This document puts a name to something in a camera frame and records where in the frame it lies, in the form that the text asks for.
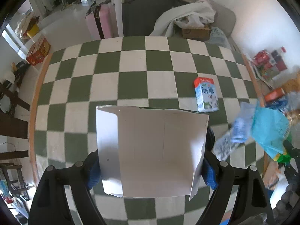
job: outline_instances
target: yellow bucket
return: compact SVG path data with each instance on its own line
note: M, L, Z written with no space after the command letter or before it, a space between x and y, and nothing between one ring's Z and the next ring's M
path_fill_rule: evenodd
M38 27L37 24L34 24L33 27L27 31L27 35L32 38L33 36L35 36L38 32L40 32L40 29Z

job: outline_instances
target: cardboard box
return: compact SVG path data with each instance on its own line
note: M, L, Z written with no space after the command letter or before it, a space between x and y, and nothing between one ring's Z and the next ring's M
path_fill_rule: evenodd
M117 197L197 193L209 116L173 109L98 106L104 192Z
M211 29L208 25L203 28L182 28L182 36L185 39L209 40Z
M26 60L33 66L41 63L48 55L50 48L51 46L46 40L45 36L41 35L37 42L31 46Z

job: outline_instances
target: suitcase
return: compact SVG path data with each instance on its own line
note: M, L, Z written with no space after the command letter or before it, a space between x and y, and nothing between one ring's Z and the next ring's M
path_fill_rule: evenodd
M93 40L113 37L108 4L99 4L89 8L85 20Z

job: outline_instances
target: green and white checkered tablecloth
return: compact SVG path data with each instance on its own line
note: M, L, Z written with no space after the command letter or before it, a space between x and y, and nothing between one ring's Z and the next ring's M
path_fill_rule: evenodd
M34 150L41 177L48 165L70 167L97 149L96 106L140 106L197 111L193 81L214 80L220 110L210 113L216 139L228 130L239 103L256 102L241 55L194 40L167 37L124 37L92 41L54 52L37 107ZM263 150L254 141L240 145L227 160L234 167L263 169ZM227 211L233 208L237 187ZM117 198L100 182L91 191L107 224L195 224L212 190L203 180L198 194L168 198ZM69 207L81 224L71 190Z

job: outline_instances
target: cable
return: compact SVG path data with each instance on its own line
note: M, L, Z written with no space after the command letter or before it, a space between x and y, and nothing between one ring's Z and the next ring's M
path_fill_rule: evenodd
M15 147L15 145L14 144L12 144L12 143L8 143L8 144L10 144L10 145L13 145L13 147L15 148L15 150L14 150L14 152L16 151L16 147Z

